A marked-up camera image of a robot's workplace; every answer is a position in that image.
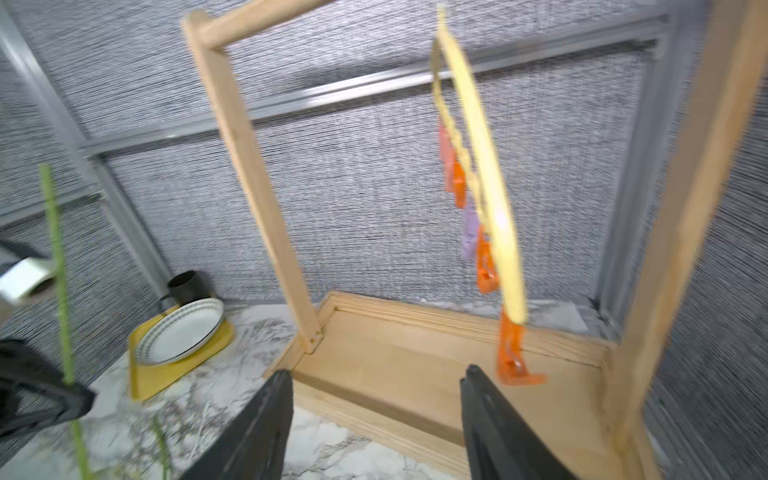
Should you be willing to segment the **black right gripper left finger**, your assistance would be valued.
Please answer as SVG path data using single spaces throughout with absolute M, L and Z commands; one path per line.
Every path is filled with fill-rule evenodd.
M 288 371 L 273 373 L 184 479 L 279 479 L 293 418 Z

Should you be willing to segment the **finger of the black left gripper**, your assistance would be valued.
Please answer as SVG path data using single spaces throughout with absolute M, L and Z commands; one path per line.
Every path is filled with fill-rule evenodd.
M 42 397 L 51 406 L 19 412 L 21 392 Z M 63 374 L 24 340 L 1 341 L 1 437 L 15 438 L 89 413 L 96 394 L 80 383 L 66 384 Z

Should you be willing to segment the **yellow clip hanger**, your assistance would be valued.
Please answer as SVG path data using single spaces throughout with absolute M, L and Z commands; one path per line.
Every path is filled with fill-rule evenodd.
M 462 120 L 469 134 L 468 145 L 463 143 L 461 131 L 443 96 L 442 67 L 448 69 L 448 77 L 461 105 Z M 500 280 L 504 311 L 511 322 L 524 325 L 528 321 L 528 309 L 513 210 L 474 74 L 467 56 L 447 26 L 446 9 L 442 5 L 437 7 L 429 68 L 432 95 L 441 125 L 446 128 L 456 150 L 478 219 L 491 241 L 490 250 Z

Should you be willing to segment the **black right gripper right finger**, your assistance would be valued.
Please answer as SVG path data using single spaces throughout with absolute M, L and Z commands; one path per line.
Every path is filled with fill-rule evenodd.
M 460 380 L 461 419 L 473 479 L 573 479 L 483 370 Z

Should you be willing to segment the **cream white rose stem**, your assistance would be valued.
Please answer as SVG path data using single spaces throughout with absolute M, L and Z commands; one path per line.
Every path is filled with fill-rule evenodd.
M 59 226 L 59 212 L 56 203 L 55 185 L 52 168 L 43 164 L 38 168 L 40 185 L 44 196 L 44 207 L 49 238 L 52 247 L 53 273 L 55 278 L 55 294 L 57 299 L 57 318 L 59 327 L 59 344 L 63 367 L 63 382 L 66 386 L 74 386 L 75 363 L 71 345 L 71 329 L 69 324 L 69 304 L 67 292 L 66 261 Z M 82 426 L 78 418 L 67 422 L 75 450 L 75 459 L 82 479 L 94 479 L 88 460 L 88 451 L 83 438 Z M 155 445 L 159 450 L 159 460 L 162 468 L 162 478 L 172 477 L 173 467 L 166 435 L 156 415 L 151 418 L 150 429 L 155 436 Z

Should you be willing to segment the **orange end clothes peg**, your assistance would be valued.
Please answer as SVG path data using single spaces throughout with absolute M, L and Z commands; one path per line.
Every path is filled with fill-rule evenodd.
M 501 383 L 509 386 L 543 384 L 544 374 L 530 373 L 522 355 L 525 327 L 512 322 L 504 310 L 500 313 L 497 375 Z

